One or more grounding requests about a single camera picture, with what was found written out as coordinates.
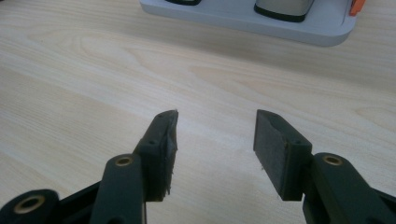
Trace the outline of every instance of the wood grain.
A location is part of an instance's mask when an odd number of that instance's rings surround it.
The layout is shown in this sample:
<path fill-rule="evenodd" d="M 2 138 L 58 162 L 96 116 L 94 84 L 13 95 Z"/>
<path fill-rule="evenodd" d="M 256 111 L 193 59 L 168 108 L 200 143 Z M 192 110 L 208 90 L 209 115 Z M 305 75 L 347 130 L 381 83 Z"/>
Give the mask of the wood grain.
<path fill-rule="evenodd" d="M 304 223 L 253 153 L 257 109 L 396 195 L 396 4 L 368 1 L 318 48 L 145 13 L 137 0 L 0 2 L 0 205 L 61 198 L 179 111 L 171 194 L 148 223 Z"/>

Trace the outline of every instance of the black object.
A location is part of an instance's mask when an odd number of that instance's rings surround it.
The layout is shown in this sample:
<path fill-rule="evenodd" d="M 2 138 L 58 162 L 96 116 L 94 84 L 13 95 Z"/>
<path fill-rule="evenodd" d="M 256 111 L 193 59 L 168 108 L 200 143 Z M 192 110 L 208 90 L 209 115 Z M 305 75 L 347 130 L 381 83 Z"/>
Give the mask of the black object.
<path fill-rule="evenodd" d="M 309 224 L 396 223 L 396 199 L 372 189 L 353 165 L 312 145 L 279 115 L 258 110 L 254 151 L 283 201 L 300 201 Z"/>
<path fill-rule="evenodd" d="M 102 181 L 61 201 L 50 189 L 26 192 L 1 209 L 0 223 L 146 223 L 146 202 L 161 202 L 169 193 L 177 116 L 176 110 L 157 115 L 132 154 L 107 162 Z"/>
<path fill-rule="evenodd" d="M 263 16 L 280 20 L 280 21 L 291 21 L 291 22 L 302 22 L 305 20 L 306 13 L 301 16 L 292 16 L 292 15 L 287 15 L 287 14 L 282 14 L 282 13 L 276 13 L 270 10 L 266 10 L 264 8 L 258 7 L 257 5 L 254 5 L 254 10 L 262 14 Z"/>
<path fill-rule="evenodd" d="M 166 0 L 166 1 L 184 6 L 196 6 L 201 2 L 201 0 Z"/>

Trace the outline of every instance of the gray tray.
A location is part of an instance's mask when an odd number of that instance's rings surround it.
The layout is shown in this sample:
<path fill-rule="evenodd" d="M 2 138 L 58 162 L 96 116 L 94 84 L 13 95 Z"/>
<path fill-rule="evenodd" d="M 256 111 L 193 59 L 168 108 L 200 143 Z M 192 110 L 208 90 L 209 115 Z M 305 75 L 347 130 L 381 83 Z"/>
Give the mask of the gray tray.
<path fill-rule="evenodd" d="M 305 21 L 267 18 L 254 11 L 256 0 L 202 0 L 181 6 L 165 0 L 140 0 L 147 13 L 296 40 L 323 47 L 341 44 L 356 23 L 349 16 L 352 0 L 315 0 Z"/>

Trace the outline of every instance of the orange object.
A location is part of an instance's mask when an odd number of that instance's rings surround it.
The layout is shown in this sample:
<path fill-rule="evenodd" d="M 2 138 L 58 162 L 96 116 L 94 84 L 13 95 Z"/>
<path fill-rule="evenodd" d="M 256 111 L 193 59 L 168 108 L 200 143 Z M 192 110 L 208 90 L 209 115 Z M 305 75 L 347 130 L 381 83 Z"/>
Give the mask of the orange object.
<path fill-rule="evenodd" d="M 358 15 L 358 13 L 363 8 L 363 5 L 364 5 L 365 2 L 366 2 L 366 0 L 353 0 L 352 7 L 351 7 L 351 9 L 349 11 L 349 15 L 350 16 Z"/>

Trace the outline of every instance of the wooden table surface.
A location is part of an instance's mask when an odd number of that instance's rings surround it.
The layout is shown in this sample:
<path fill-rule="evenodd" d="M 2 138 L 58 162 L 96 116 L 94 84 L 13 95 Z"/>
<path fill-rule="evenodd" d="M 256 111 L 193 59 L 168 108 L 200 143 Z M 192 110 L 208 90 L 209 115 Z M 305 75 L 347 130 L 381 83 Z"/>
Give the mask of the wooden table surface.
<path fill-rule="evenodd" d="M 396 2 L 332 48 L 149 15 L 137 0 L 0 2 L 0 206 L 64 198 L 177 109 L 171 194 L 148 223 L 304 223 L 253 152 L 257 109 L 396 195 Z"/>

